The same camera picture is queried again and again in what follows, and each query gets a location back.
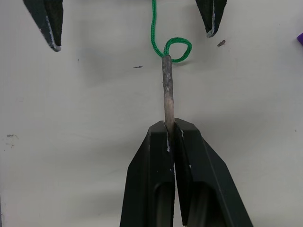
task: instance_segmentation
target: green cord loop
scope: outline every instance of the green cord loop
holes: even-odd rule
[[[155,35],[156,34],[156,21],[157,21],[157,0],[152,0],[151,44],[153,46],[153,49],[160,57],[163,57],[164,55],[169,54],[169,48],[172,44],[175,44],[175,43],[186,44],[187,50],[185,51],[183,56],[178,59],[171,60],[172,62],[175,62],[175,63],[184,61],[189,56],[191,49],[192,49],[192,44],[190,43],[190,41],[188,41],[187,39],[184,39],[184,38],[180,38],[180,37],[171,38],[170,40],[167,41],[167,43],[164,47],[164,53],[162,53],[158,49],[157,44],[156,44],[156,35]]]

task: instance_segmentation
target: metal rod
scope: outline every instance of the metal rod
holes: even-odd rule
[[[162,57],[163,70],[163,88],[164,88],[164,113],[165,125],[169,133],[169,137],[174,135],[175,125],[175,109],[174,109],[174,91],[172,81],[172,62],[171,56],[165,55]]]

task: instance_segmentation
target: white wall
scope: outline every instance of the white wall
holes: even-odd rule
[[[228,0],[210,39],[194,0],[158,6],[159,48],[193,43],[173,69],[176,116],[225,160],[255,227],[301,227],[303,1]],[[64,0],[64,10],[55,53],[22,0],[0,1],[4,227],[119,226],[128,164],[163,119],[151,0]]]

